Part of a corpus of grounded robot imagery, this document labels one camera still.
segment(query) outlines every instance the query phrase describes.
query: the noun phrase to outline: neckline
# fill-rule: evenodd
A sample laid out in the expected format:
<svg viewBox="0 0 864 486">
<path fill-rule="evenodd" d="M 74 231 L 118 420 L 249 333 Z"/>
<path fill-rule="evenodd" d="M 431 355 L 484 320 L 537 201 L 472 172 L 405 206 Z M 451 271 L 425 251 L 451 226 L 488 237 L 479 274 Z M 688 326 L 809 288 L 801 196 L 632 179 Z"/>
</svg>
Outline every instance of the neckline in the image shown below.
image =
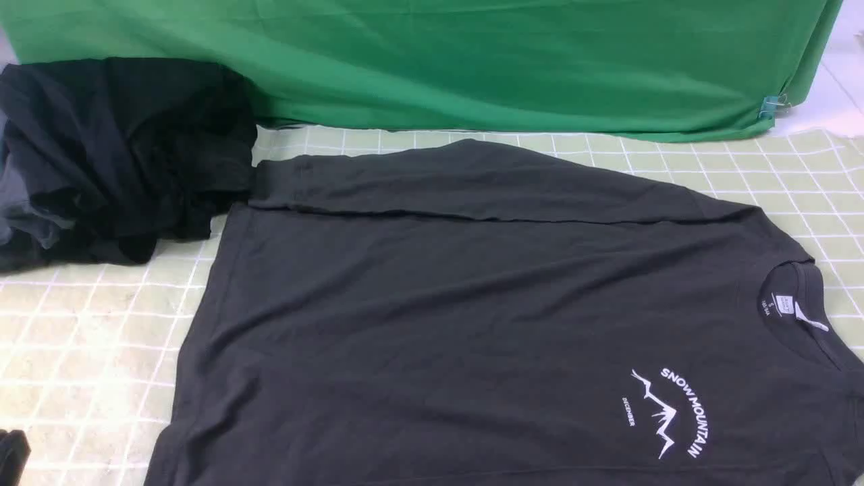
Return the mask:
<svg viewBox="0 0 864 486">
<path fill-rule="evenodd" d="M 864 362 L 849 349 L 846 343 L 837 335 L 831 325 L 828 313 L 824 309 L 824 287 L 822 273 L 813 265 L 810 255 L 782 256 L 776 253 L 759 255 L 755 262 L 746 261 L 740 271 L 740 284 L 736 297 L 738 316 L 748 328 L 753 328 L 756 338 L 769 349 L 766 352 L 778 355 L 789 366 L 807 374 L 835 384 L 852 396 L 864 400 Z M 771 271 L 782 265 L 793 264 L 797 270 L 798 289 L 803 291 L 808 306 L 808 316 L 815 321 L 823 322 L 829 331 L 818 329 L 820 340 L 814 339 L 813 345 L 823 347 L 826 354 L 833 355 L 831 361 L 835 364 L 820 364 L 807 360 L 793 349 L 790 349 L 766 327 L 766 323 L 757 309 L 762 289 Z"/>
</svg>

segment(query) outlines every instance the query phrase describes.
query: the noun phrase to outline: grid mat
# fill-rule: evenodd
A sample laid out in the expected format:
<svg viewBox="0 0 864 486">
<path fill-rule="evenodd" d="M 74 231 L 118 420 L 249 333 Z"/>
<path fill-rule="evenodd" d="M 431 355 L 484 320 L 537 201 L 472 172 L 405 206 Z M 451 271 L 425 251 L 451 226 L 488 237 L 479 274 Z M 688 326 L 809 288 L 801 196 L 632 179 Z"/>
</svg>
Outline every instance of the grid mat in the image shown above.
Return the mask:
<svg viewBox="0 0 864 486">
<path fill-rule="evenodd" d="M 604 135 L 259 129 L 255 160 L 357 156 L 463 138 L 674 182 L 760 205 L 818 260 L 837 332 L 864 358 L 864 138 L 654 144 Z M 0 276 L 0 427 L 33 453 L 23 485 L 138 486 L 168 423 L 177 351 L 204 291 L 209 241 L 161 242 L 140 267 L 62 265 Z"/>
</svg>

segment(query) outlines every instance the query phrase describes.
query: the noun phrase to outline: clothing label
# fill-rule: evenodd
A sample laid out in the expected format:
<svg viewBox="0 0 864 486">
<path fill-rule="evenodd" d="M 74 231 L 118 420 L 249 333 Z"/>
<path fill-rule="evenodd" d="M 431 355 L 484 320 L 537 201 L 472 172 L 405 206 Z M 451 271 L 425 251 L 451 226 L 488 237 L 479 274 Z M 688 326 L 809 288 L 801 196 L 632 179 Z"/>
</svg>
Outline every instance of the clothing label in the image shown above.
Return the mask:
<svg viewBox="0 0 864 486">
<path fill-rule="evenodd" d="M 788 295 L 774 296 L 780 314 L 795 314 L 795 300 Z"/>
<path fill-rule="evenodd" d="M 809 324 L 809 325 L 811 325 L 817 329 L 821 329 L 825 332 L 830 331 L 830 329 L 828 329 L 828 326 L 826 326 L 825 324 L 819 323 L 817 321 L 811 321 L 810 319 L 808 319 L 807 316 L 804 315 L 804 312 L 801 310 L 801 307 L 799 307 L 797 303 L 795 303 L 795 318 L 799 321 L 804 321 L 807 324 Z"/>
</svg>

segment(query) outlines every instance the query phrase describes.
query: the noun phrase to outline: black t-shirt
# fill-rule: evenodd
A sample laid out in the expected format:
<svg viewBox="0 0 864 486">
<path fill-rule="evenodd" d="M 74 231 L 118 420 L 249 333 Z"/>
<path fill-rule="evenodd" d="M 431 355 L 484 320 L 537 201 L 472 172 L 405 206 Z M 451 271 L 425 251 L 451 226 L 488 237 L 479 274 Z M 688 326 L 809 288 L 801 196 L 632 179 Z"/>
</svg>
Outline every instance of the black t-shirt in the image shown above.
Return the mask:
<svg viewBox="0 0 864 486">
<path fill-rule="evenodd" d="M 505 145 L 265 162 L 147 484 L 849 486 L 822 288 L 759 208 Z"/>
</svg>

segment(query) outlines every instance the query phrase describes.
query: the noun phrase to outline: green cloth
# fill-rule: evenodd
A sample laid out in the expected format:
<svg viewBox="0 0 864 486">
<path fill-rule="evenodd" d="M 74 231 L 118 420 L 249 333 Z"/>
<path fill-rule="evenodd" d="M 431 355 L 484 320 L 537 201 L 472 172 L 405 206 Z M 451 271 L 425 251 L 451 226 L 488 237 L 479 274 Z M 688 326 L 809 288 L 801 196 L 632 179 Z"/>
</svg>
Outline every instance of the green cloth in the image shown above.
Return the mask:
<svg viewBox="0 0 864 486">
<path fill-rule="evenodd" d="M 217 61 L 263 118 L 751 137 L 800 103 L 841 0 L 9 0 L 23 62 Z"/>
</svg>

